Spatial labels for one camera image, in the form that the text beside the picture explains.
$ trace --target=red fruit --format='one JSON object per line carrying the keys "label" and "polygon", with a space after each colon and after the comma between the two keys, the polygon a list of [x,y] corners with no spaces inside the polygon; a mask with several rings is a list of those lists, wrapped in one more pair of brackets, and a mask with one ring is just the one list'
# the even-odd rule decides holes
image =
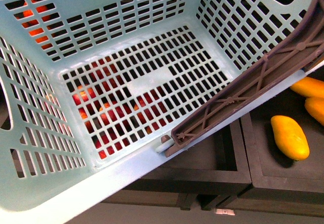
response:
{"label": "red fruit", "polygon": [[[109,108],[109,107],[110,107],[109,102],[106,102],[106,103],[104,104],[104,107],[105,107],[105,108]],[[111,119],[113,122],[117,120],[117,117],[116,117],[115,113],[113,112],[113,110],[108,110],[107,113],[108,113],[110,119]],[[101,117],[101,119],[102,119],[104,125],[108,125],[108,124],[109,124],[109,119],[108,119],[108,117],[107,117],[107,114],[101,114],[100,117]]]}
{"label": "red fruit", "polygon": [[[144,107],[146,105],[144,100],[141,97],[139,98],[138,101],[139,101],[141,107]],[[134,110],[136,111],[138,109],[139,109],[138,105],[135,104]],[[145,114],[146,114],[146,116],[148,117],[149,120],[153,119],[153,116],[152,116],[151,112],[149,111],[149,109],[145,109],[144,112],[145,112]],[[142,124],[146,123],[145,117],[144,117],[144,115],[142,113],[138,113],[137,116],[138,116],[138,118],[139,118],[139,120],[141,121]]]}
{"label": "red fruit", "polygon": [[106,153],[104,151],[99,152],[99,156],[101,159],[105,159],[107,157]]}
{"label": "red fruit", "polygon": [[[42,12],[47,11],[48,8],[45,5],[43,5],[43,6],[37,7],[36,10],[37,10],[37,12],[42,13]],[[29,16],[32,16],[32,15],[34,15],[34,13],[32,12],[32,10],[26,10],[26,11],[23,12],[23,16],[24,17],[29,17]],[[50,19],[50,17],[51,17],[50,15],[44,16],[42,18],[42,20],[43,21],[48,21]],[[28,23],[30,25],[37,25],[38,24],[38,21],[37,20],[31,20]]]}
{"label": "red fruit", "polygon": [[[90,95],[91,98],[95,98],[96,97],[96,93],[94,92],[94,90],[92,88],[88,88],[88,93]],[[86,101],[89,101],[89,98],[87,96],[87,93],[85,91],[80,91],[80,95],[81,95],[81,98],[84,102]],[[80,105],[81,104],[81,100],[80,100],[80,97],[78,94],[74,94],[72,95],[73,97],[73,100],[75,102],[75,105]],[[100,106],[100,103],[98,101],[95,102],[95,106],[96,107],[99,107]],[[94,113],[94,110],[92,108],[92,106],[90,104],[87,105],[87,109],[89,110],[89,112],[92,114]]]}
{"label": "red fruit", "polygon": [[[109,107],[110,107],[109,102],[106,102],[106,103],[104,104],[104,107],[105,107],[105,108],[109,108]],[[123,107],[124,107],[126,113],[131,113],[131,109],[128,107],[127,104],[124,104]],[[117,115],[118,115],[119,118],[123,118],[123,117],[125,117],[125,114],[124,114],[124,112],[123,112],[123,110],[122,110],[122,108],[121,108],[120,106],[117,106],[117,107],[115,108],[115,110],[116,110]],[[104,125],[108,125],[110,120],[113,121],[113,122],[117,121],[117,116],[116,116],[116,114],[114,113],[113,110],[108,110],[107,113],[108,113],[108,116],[109,116],[110,119],[107,117],[107,114],[101,114],[101,115],[100,115],[100,117],[101,117],[102,122],[104,123]],[[130,126],[131,126],[131,125],[129,124],[128,120],[124,120],[124,121],[123,121],[123,125],[125,126],[126,129],[129,129]],[[117,124],[117,125],[116,125],[116,130],[117,130],[118,132],[123,132],[123,129],[122,129],[122,127],[121,127],[120,124]]]}
{"label": "red fruit", "polygon": [[[92,66],[93,66],[93,68],[96,68],[96,67],[98,67],[98,64],[96,62],[93,62],[92,63]],[[110,76],[111,75],[111,73],[110,73],[110,71],[109,71],[109,69],[107,67],[103,67],[102,70],[103,70],[104,74],[106,74],[106,76]],[[100,80],[102,80],[104,78],[104,74],[102,73],[102,70],[101,69],[98,69],[97,71],[95,71],[95,73],[97,74],[97,76],[98,76],[98,78]],[[90,76],[92,77],[92,79],[94,81],[97,80],[96,77],[95,77],[95,75],[94,75],[94,73],[90,73]]]}
{"label": "red fruit", "polygon": [[152,130],[151,130],[150,127],[146,127],[145,128],[145,131],[146,131],[147,134],[151,134],[152,133]]}
{"label": "red fruit", "polygon": [[[115,133],[112,133],[112,132],[109,133],[109,136],[110,136],[110,138],[112,138],[112,139],[116,139],[116,138],[117,138],[116,135],[115,135]],[[103,141],[104,144],[108,144],[108,143],[110,142],[109,139],[108,139],[108,137],[107,137],[107,135],[103,135],[103,136],[101,136],[101,139],[102,139],[102,141]],[[98,149],[98,148],[101,147],[100,140],[97,139],[97,141],[96,141],[96,143],[95,143],[95,147],[96,147],[96,149]]]}
{"label": "red fruit", "polygon": [[[88,118],[88,115],[87,115],[86,111],[83,108],[80,108],[79,109],[79,113],[80,113],[82,119],[87,119]],[[90,121],[86,121],[85,122],[85,126],[86,126],[86,128],[87,128],[87,130],[88,130],[89,133],[93,133],[94,132],[94,129],[93,129]]]}

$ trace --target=black wooden crate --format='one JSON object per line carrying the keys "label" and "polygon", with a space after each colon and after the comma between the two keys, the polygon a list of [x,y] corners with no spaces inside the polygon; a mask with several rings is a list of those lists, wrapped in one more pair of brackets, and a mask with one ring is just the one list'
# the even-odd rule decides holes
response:
{"label": "black wooden crate", "polygon": [[[310,77],[324,81],[321,68]],[[324,204],[324,127],[304,107],[305,98],[287,89],[241,118],[252,186],[241,198]],[[310,156],[294,162],[275,145],[270,119],[289,116],[302,127]]]}
{"label": "black wooden crate", "polygon": [[241,128],[236,120],[126,189],[228,197],[236,196],[250,184]]}

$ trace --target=yellow mango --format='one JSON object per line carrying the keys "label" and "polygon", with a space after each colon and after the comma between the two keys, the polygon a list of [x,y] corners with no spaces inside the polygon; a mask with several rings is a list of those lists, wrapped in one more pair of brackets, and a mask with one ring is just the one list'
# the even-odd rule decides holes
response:
{"label": "yellow mango", "polygon": [[306,136],[295,120],[286,116],[273,116],[271,125],[275,143],[282,153],[295,161],[308,158],[309,146]]}
{"label": "yellow mango", "polygon": [[308,113],[324,126],[324,98],[310,97],[305,101]]}
{"label": "yellow mango", "polygon": [[294,92],[304,97],[321,97],[324,98],[324,82],[305,77],[290,86]]}

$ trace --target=light blue basket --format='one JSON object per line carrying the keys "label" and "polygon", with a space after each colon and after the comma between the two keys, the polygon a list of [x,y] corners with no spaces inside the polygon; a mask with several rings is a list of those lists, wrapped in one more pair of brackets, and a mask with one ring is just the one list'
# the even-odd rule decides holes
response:
{"label": "light blue basket", "polygon": [[11,123],[0,222],[67,221],[166,162],[160,137],[285,39],[310,2],[0,0]]}

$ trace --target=gray floor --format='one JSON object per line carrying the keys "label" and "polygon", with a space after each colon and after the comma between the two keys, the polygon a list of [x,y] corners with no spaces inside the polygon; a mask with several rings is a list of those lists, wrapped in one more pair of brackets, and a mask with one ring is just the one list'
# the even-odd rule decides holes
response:
{"label": "gray floor", "polygon": [[273,214],[263,212],[236,211],[235,216],[215,215],[212,211],[201,211],[195,206],[190,211],[178,208],[135,206],[100,203],[77,216],[68,224],[323,224],[324,218]]}

